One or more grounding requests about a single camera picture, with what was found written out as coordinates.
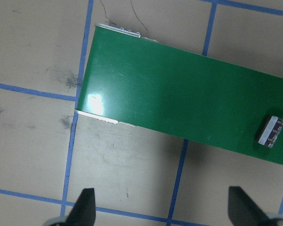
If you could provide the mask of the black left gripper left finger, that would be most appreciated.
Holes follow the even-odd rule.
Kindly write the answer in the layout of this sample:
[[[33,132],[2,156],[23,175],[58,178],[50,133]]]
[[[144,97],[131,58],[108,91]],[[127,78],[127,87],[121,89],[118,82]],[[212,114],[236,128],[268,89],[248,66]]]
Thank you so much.
[[[93,226],[95,219],[95,191],[93,188],[85,188],[66,218],[65,224],[67,226]]]

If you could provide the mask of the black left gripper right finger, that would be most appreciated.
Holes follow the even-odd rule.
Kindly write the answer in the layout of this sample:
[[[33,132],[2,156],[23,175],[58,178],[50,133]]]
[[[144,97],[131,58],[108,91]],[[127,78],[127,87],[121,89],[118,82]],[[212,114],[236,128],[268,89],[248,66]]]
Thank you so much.
[[[228,189],[228,217],[233,226],[261,226],[270,220],[239,186]]]

